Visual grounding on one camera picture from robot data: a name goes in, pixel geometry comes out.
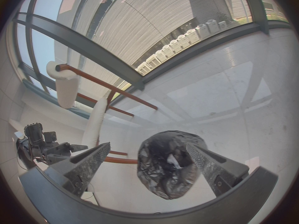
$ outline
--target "crumpled black plastic bag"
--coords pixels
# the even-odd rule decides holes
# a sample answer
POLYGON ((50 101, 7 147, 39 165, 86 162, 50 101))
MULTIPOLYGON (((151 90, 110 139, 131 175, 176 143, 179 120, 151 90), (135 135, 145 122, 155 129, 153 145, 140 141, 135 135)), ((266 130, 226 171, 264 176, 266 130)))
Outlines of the crumpled black plastic bag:
POLYGON ((137 175, 148 190, 169 200, 192 187, 199 170, 186 150, 187 143, 207 147, 198 135, 182 131, 160 132, 142 142, 137 175))

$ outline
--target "air conditioning unit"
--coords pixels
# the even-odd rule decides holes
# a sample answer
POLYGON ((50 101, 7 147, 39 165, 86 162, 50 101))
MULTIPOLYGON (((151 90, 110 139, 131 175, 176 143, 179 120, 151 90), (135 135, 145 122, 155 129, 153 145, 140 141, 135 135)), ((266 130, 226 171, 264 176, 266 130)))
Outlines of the air conditioning unit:
POLYGON ((206 39, 210 36, 209 29, 207 28, 206 24, 199 24, 195 30, 197 31, 201 40, 206 39))
POLYGON ((172 40, 169 43, 169 46, 171 47, 171 49, 173 49, 176 53, 180 52, 182 50, 180 44, 178 43, 177 40, 172 40))
POLYGON ((188 37, 191 44, 199 41, 199 36, 195 29, 188 30, 185 35, 188 37))
POLYGON ((183 48, 187 48, 188 46, 190 46, 190 43, 187 40, 185 35, 179 35, 178 42, 180 43, 181 47, 183 47, 183 48))
POLYGON ((156 51, 156 58, 162 63, 167 60, 167 57, 164 55, 164 53, 161 50, 156 51))
POLYGON ((142 62, 136 69, 137 72, 139 72, 141 75, 146 75, 149 73, 152 69, 148 67, 146 62, 142 62))
POLYGON ((161 62, 157 59, 156 54, 152 54, 149 58, 147 58, 146 63, 151 69, 154 69, 161 64, 161 62))
POLYGON ((221 21, 218 23, 219 24, 219 27, 220 27, 220 30, 221 31, 224 31, 227 29, 227 25, 226 25, 226 22, 225 21, 221 21))
POLYGON ((173 50, 171 50, 169 45, 163 46, 162 52, 166 55, 167 58, 171 58, 174 55, 174 52, 173 50))
POLYGON ((217 24, 217 22, 216 22, 214 19, 210 19, 210 20, 208 20, 208 21, 206 22, 206 24, 207 24, 207 26, 208 26, 208 28, 210 29, 210 32, 211 32, 212 34, 217 33, 217 32, 220 31, 220 30, 219 30, 219 27, 218 27, 218 24, 217 24))

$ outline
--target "black trash bag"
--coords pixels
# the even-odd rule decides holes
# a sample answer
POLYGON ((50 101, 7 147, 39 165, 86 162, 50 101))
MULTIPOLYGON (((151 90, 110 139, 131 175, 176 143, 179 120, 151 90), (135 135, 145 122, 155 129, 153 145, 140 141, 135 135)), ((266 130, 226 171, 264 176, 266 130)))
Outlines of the black trash bag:
POLYGON ((192 187, 199 170, 186 150, 187 143, 206 148, 201 137, 182 131, 160 132, 142 142, 137 175, 148 190, 169 200, 192 187))

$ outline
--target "wire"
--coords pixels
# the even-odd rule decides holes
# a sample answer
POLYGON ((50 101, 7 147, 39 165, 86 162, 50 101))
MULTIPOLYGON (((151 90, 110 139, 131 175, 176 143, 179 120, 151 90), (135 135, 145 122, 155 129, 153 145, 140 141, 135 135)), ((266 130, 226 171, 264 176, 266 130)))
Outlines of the wire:
POLYGON ((93 187, 93 185, 92 185, 91 183, 89 183, 89 184, 92 186, 92 189, 93 189, 93 191, 92 191, 92 196, 90 196, 90 197, 88 197, 88 198, 85 198, 84 200, 89 199, 89 198, 91 198, 91 197, 94 196, 95 188, 93 187))
POLYGON ((22 169, 28 171, 28 169, 25 169, 25 168, 23 168, 23 167, 20 165, 19 160, 18 160, 18 151, 19 151, 19 148, 21 147, 21 144, 19 145, 19 147, 18 147, 18 149, 17 149, 17 162, 18 162, 19 166, 20 166, 22 169))

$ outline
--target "white chair cushion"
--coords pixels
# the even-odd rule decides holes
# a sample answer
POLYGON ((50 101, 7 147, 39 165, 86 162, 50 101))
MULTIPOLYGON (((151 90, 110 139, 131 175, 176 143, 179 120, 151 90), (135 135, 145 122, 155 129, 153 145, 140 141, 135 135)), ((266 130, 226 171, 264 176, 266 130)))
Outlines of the white chair cushion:
POLYGON ((56 71, 57 62, 47 64, 47 73, 56 80, 58 103, 62 108, 71 108, 76 100, 79 88, 79 76, 71 70, 56 71))
POLYGON ((88 148, 92 148, 97 144, 106 107, 107 99, 105 98, 99 99, 99 101, 95 104, 94 109, 88 119, 85 132, 83 134, 81 143, 82 145, 87 145, 88 148))

